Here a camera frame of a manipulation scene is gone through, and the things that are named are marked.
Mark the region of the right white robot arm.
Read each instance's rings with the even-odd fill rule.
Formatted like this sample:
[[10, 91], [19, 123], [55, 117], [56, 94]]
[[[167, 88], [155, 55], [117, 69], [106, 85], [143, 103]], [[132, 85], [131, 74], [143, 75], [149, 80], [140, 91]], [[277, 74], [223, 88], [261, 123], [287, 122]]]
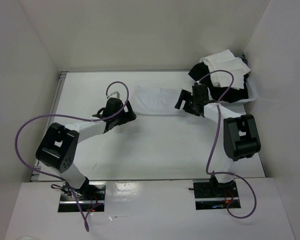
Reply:
[[261, 150], [256, 121], [251, 114], [240, 114], [210, 100], [204, 84], [194, 84], [192, 91], [181, 90], [175, 108], [216, 123], [216, 134], [205, 172], [216, 178], [209, 192], [221, 196], [226, 183], [237, 177], [238, 161], [250, 159]]

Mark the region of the light white skirt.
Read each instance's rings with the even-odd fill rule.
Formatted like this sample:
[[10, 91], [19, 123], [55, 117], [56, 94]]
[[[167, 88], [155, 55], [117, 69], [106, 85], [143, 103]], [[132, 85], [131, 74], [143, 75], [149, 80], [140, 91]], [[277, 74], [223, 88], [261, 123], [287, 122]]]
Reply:
[[143, 87], [136, 85], [130, 104], [137, 115], [181, 117], [184, 112], [175, 108], [181, 88]]

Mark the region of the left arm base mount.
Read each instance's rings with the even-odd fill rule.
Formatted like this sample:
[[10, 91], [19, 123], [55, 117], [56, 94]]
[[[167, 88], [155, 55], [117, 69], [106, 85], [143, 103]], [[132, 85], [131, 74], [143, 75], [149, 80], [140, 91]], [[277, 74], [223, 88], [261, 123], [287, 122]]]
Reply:
[[[103, 212], [105, 209], [106, 183], [91, 181], [92, 191], [84, 195], [74, 190], [78, 203], [84, 213], [88, 211]], [[60, 199], [58, 205], [59, 213], [79, 212], [79, 207], [71, 190], [63, 184], [52, 184], [50, 186], [54, 190], [60, 191]]]

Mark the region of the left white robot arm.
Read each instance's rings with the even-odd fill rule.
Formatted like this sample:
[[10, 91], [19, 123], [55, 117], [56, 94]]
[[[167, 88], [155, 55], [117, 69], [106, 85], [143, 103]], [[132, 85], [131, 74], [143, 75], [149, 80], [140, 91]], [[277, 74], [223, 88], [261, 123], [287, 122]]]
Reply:
[[52, 123], [45, 133], [36, 153], [37, 160], [52, 168], [71, 187], [71, 193], [83, 200], [90, 193], [89, 179], [75, 166], [77, 145], [94, 136], [103, 135], [116, 126], [137, 118], [129, 101], [110, 97], [106, 106], [91, 120], [62, 125]]

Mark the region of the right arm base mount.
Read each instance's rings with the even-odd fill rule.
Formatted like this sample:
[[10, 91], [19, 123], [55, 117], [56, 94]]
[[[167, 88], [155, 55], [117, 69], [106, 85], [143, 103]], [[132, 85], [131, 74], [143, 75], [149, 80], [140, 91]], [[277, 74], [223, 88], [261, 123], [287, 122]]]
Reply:
[[188, 190], [194, 195], [196, 210], [220, 210], [241, 208], [237, 185], [234, 180], [219, 183], [215, 176], [205, 180], [195, 180]]

